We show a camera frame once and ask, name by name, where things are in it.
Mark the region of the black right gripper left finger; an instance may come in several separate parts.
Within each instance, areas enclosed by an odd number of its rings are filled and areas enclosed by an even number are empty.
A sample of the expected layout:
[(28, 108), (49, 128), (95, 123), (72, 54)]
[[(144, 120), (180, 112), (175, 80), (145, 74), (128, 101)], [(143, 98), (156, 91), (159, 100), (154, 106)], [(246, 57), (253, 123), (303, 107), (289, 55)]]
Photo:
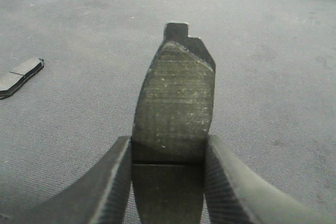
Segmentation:
[(2, 223), (123, 223), (131, 184), (131, 140), (117, 139), (82, 177), (59, 194)]

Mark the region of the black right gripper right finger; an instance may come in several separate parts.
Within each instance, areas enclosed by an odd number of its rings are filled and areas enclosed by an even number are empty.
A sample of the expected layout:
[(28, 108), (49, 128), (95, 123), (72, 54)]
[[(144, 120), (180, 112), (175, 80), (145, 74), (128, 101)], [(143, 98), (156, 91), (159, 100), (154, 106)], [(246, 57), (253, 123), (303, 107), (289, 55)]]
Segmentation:
[(335, 223), (266, 182), (216, 135), (208, 136), (204, 168), (211, 223)]

